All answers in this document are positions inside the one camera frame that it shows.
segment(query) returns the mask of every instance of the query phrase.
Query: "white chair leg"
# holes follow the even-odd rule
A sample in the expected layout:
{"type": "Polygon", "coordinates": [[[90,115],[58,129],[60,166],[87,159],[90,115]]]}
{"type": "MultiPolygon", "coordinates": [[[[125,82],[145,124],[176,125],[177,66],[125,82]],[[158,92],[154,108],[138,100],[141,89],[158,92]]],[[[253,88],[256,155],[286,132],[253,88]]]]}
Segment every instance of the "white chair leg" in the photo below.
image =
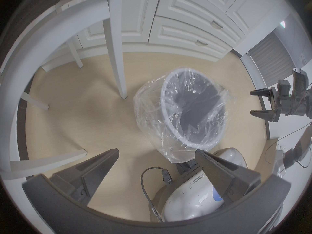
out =
{"type": "Polygon", "coordinates": [[[31,103],[31,104],[34,104],[36,105],[37,107],[40,107],[44,110],[48,110],[49,109],[49,105],[48,104],[45,104],[45,103],[42,103],[40,101],[37,101],[35,99],[33,99],[32,97],[30,97],[29,94],[23,92],[22,95],[21,95],[21,99],[31,103]]]}
{"type": "Polygon", "coordinates": [[[110,18],[103,21],[107,51],[110,57],[115,80],[123,99],[127,98],[126,80],[123,69],[122,43],[121,43],[121,3],[122,0],[107,0],[110,18]]]}
{"type": "Polygon", "coordinates": [[[67,44],[69,50],[71,51],[71,53],[72,53],[72,55],[73,55],[73,57],[74,57],[74,59],[75,59],[76,64],[78,65],[78,67],[82,68],[82,67],[83,67],[83,64],[82,64],[82,62],[81,62],[81,60],[80,60],[80,57],[79,57],[79,55],[78,55],[78,53],[77,53],[77,51],[76,51],[76,48],[75,48],[75,46],[74,46],[74,44],[73,44],[73,41],[72,41],[71,39],[69,39],[69,40],[66,42],[66,44],[67,44]]]}
{"type": "Polygon", "coordinates": [[[86,150],[82,149],[69,154],[61,154],[49,158],[11,161],[11,173],[1,173],[4,180],[29,177],[44,173],[51,169],[63,166],[75,160],[85,157],[86,150]]]}

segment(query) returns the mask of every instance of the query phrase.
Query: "trash can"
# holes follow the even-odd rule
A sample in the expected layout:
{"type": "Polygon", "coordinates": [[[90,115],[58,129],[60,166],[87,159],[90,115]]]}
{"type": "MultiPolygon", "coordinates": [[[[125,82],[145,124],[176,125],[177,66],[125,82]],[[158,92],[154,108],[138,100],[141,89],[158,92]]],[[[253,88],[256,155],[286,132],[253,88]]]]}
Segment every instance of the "trash can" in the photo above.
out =
{"type": "Polygon", "coordinates": [[[178,68],[134,96],[138,127],[171,163],[187,162],[224,136],[229,91],[201,72],[178,68]]]}

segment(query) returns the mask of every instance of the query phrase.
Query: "floor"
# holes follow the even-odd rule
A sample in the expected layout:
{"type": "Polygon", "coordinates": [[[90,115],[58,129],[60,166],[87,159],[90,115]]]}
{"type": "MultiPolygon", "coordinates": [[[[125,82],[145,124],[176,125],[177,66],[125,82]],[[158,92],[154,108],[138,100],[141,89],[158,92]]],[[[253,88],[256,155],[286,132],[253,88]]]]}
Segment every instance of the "floor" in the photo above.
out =
{"type": "MultiPolygon", "coordinates": [[[[54,172],[118,148],[120,158],[96,191],[89,207],[120,218],[149,221],[148,202],[142,192],[140,176],[151,166],[167,168],[175,179],[176,166],[166,160],[144,137],[136,125],[133,96],[148,80],[187,66],[197,69],[224,85],[236,96],[232,118],[225,137],[214,150],[235,147],[254,169],[266,142],[264,121],[252,117],[250,110],[261,110],[255,87],[240,59],[228,53],[214,63],[194,57],[164,53],[124,53],[128,97],[119,97],[108,55],[74,62],[45,72],[38,69],[30,95],[48,103],[48,111],[28,103],[26,142],[29,159],[50,157],[85,149],[79,161],[50,170],[54,172]]],[[[146,192],[153,198],[164,186],[159,170],[144,176],[146,192]]]]}

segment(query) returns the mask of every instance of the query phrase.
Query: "white trash can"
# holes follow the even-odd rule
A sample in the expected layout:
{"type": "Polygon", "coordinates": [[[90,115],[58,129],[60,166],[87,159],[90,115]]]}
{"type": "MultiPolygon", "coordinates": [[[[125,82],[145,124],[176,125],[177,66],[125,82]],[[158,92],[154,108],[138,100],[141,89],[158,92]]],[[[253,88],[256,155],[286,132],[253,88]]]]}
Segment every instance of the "white trash can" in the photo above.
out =
{"type": "Polygon", "coordinates": [[[137,124],[171,163],[187,162],[195,150],[208,151],[224,136],[229,96],[201,72],[178,68],[134,96],[137,124]]]}

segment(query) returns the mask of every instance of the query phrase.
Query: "clear plastic bag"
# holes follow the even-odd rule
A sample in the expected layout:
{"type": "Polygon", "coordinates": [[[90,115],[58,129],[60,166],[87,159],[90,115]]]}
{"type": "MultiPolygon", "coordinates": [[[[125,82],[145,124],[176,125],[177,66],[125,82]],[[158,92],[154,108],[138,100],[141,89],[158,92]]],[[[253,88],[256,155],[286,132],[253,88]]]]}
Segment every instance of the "clear plastic bag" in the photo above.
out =
{"type": "Polygon", "coordinates": [[[217,145],[235,102],[223,86],[186,67],[147,82],[133,100],[138,127],[171,163],[217,145]]]}

